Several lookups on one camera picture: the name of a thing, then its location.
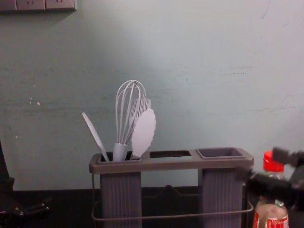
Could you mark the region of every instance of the black object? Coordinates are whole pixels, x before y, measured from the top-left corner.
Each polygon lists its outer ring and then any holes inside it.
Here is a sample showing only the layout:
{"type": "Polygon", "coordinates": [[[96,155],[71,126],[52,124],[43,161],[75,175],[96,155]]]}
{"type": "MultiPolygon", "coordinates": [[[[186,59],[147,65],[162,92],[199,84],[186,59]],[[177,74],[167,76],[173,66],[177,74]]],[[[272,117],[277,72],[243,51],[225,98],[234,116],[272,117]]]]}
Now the black object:
{"type": "Polygon", "coordinates": [[[31,207],[13,199],[14,180],[9,176],[0,142],[0,228],[21,228],[28,219],[43,218],[49,211],[50,198],[31,207]]]}
{"type": "Polygon", "coordinates": [[[304,152],[289,154],[288,151],[275,147],[273,159],[295,167],[289,180],[270,178],[244,167],[237,167],[237,178],[246,182],[249,193],[278,199],[293,211],[304,211],[304,152]]]}

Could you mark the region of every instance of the spatula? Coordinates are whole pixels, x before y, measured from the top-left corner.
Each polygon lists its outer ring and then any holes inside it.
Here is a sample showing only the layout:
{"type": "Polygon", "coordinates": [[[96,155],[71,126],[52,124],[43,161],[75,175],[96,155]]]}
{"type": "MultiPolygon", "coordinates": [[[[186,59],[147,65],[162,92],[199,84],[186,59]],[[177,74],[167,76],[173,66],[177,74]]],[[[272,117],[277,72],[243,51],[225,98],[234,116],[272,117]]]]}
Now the spatula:
{"type": "Polygon", "coordinates": [[[147,109],[139,116],[132,134],[131,160],[140,159],[153,141],[156,118],[152,109],[147,109]]]}
{"type": "Polygon", "coordinates": [[[96,145],[97,145],[100,153],[103,155],[106,162],[110,162],[110,159],[108,158],[108,155],[105,152],[105,147],[102,144],[102,142],[101,142],[101,140],[100,140],[93,124],[92,124],[92,122],[90,121],[89,117],[87,117],[87,115],[85,113],[82,113],[82,116],[84,117],[86,125],[88,126],[93,138],[95,139],[96,145]]]}

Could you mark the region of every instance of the kitchen utensil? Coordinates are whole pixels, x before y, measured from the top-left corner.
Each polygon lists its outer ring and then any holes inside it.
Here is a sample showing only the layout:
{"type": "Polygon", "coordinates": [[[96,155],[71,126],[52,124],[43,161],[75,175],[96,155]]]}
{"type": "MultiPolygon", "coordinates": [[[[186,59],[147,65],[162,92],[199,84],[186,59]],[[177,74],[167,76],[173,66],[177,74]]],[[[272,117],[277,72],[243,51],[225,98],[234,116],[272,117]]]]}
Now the kitchen utensil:
{"type": "MultiPolygon", "coordinates": [[[[124,161],[128,152],[127,144],[133,133],[135,119],[135,116],[130,118],[131,103],[136,93],[138,93],[137,99],[146,99],[146,90],[143,85],[139,81],[129,80],[119,87],[116,94],[115,117],[117,139],[113,150],[114,162],[124,161]]],[[[136,113],[139,111],[139,108],[140,103],[136,103],[136,113]]]]}
{"type": "Polygon", "coordinates": [[[156,128],[156,118],[152,109],[147,109],[138,118],[132,134],[131,160],[140,159],[153,140],[156,128]]]}
{"type": "Polygon", "coordinates": [[[93,136],[93,138],[94,138],[94,140],[96,142],[96,145],[97,145],[100,153],[104,157],[105,161],[109,162],[110,159],[108,158],[108,155],[105,152],[105,147],[102,144],[102,142],[101,142],[101,140],[100,140],[100,138],[99,138],[99,136],[98,136],[98,134],[97,134],[97,132],[96,132],[93,124],[92,124],[92,122],[90,121],[89,117],[87,117],[87,115],[85,113],[82,113],[82,116],[85,119],[86,125],[88,126],[88,128],[89,128],[89,130],[90,130],[90,132],[91,132],[91,134],[92,134],[92,136],[93,136]]]}
{"type": "Polygon", "coordinates": [[[141,114],[146,111],[148,108],[151,108],[151,100],[150,99],[135,99],[133,101],[133,105],[132,105],[132,109],[131,109],[131,114],[130,114],[130,118],[134,118],[134,125],[136,125],[136,122],[138,120],[138,118],[141,116],[141,114]],[[139,106],[139,111],[135,112],[135,108],[136,108],[136,103],[140,102],[139,106]]]}

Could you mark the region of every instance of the dark countertop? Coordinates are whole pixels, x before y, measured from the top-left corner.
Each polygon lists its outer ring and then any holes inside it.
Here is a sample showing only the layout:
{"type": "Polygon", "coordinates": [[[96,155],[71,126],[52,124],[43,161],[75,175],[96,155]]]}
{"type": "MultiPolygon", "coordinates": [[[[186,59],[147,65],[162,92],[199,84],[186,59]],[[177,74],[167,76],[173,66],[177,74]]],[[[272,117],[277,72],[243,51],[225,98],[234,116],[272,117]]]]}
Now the dark countertop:
{"type": "MultiPolygon", "coordinates": [[[[194,188],[181,188],[183,193],[195,193],[194,188]]],[[[159,188],[144,188],[142,195],[157,195],[159,188]]],[[[24,228],[93,228],[91,219],[92,191],[91,190],[54,190],[54,191],[16,191],[12,196],[22,204],[30,206],[40,203],[43,199],[51,197],[49,203],[50,213],[47,218],[40,221],[28,221],[24,228]]],[[[176,207],[171,213],[180,213],[187,208],[192,213],[197,210],[197,196],[187,199],[175,199],[174,194],[168,190],[158,199],[143,198],[143,215],[168,214],[172,205],[176,207]]],[[[256,204],[257,198],[251,197],[250,201],[256,204]]],[[[248,216],[248,228],[251,228],[253,213],[248,216]]],[[[289,227],[302,228],[304,224],[304,213],[296,215],[289,214],[289,227]]],[[[143,223],[144,228],[152,227],[198,227],[197,218],[168,219],[164,221],[148,220],[143,223]]]]}

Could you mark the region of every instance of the utensil caddy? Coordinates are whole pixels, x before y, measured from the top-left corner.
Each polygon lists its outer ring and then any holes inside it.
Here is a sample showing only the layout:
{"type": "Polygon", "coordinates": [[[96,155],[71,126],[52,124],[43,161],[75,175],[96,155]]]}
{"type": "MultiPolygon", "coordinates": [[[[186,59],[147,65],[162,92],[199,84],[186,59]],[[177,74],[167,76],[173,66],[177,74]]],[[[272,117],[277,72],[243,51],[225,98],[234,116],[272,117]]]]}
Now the utensil caddy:
{"type": "MultiPolygon", "coordinates": [[[[141,228],[146,220],[198,217],[200,228],[240,228],[242,213],[253,210],[249,202],[249,208],[242,209],[243,183],[236,180],[235,167],[251,167],[254,158],[240,148],[146,152],[140,160],[132,161],[131,153],[128,152],[124,162],[105,162],[100,154],[95,154],[90,161],[89,170],[93,185],[92,219],[95,227],[102,222],[104,228],[141,228]],[[170,157],[188,159],[155,159],[170,157]],[[188,169],[198,170],[198,194],[182,194],[174,187],[166,186],[154,196],[142,197],[141,172],[188,169]],[[95,191],[95,175],[99,175],[100,180],[98,194],[95,191]],[[198,211],[179,210],[178,214],[175,214],[172,208],[169,215],[143,215],[142,202],[147,201],[146,198],[156,199],[168,189],[175,192],[177,198],[174,202],[164,205],[176,204],[178,197],[189,197],[189,200],[195,197],[198,211]]],[[[111,160],[113,153],[108,152],[108,156],[111,160]]]]}

